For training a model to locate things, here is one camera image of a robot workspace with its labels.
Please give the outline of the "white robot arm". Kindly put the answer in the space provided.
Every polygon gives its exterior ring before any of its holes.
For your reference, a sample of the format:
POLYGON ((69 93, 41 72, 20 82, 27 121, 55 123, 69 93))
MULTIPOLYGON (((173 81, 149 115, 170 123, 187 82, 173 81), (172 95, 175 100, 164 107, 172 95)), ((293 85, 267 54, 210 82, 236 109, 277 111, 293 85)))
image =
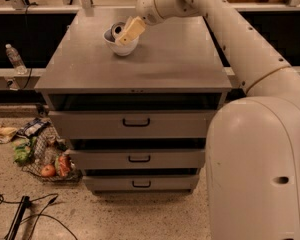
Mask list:
POLYGON ((300 74, 226 0, 135 0, 128 44, 171 17, 202 16, 245 96, 206 139, 212 240, 300 240, 300 74))

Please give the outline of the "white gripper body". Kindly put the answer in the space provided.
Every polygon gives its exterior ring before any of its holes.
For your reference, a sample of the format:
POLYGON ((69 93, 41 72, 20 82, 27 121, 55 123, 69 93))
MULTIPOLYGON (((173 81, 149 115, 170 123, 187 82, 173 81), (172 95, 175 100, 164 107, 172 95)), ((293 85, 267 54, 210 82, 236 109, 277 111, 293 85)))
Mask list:
POLYGON ((157 25, 163 22, 163 18, 156 8, 155 0, 137 0, 136 12, 147 25, 157 25))

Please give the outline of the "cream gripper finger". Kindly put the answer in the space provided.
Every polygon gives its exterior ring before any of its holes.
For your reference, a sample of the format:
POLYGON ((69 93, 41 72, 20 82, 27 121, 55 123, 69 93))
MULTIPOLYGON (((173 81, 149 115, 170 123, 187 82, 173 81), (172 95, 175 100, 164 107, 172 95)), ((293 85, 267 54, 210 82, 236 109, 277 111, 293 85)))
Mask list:
POLYGON ((134 39, 138 38, 146 29, 145 22, 139 17, 133 17, 132 26, 128 33, 123 31, 115 39, 115 43, 119 46, 124 46, 131 43, 134 39))
POLYGON ((125 23, 125 26, 123 28, 124 33, 128 33, 130 31, 130 28, 132 26, 133 17, 129 17, 125 23))

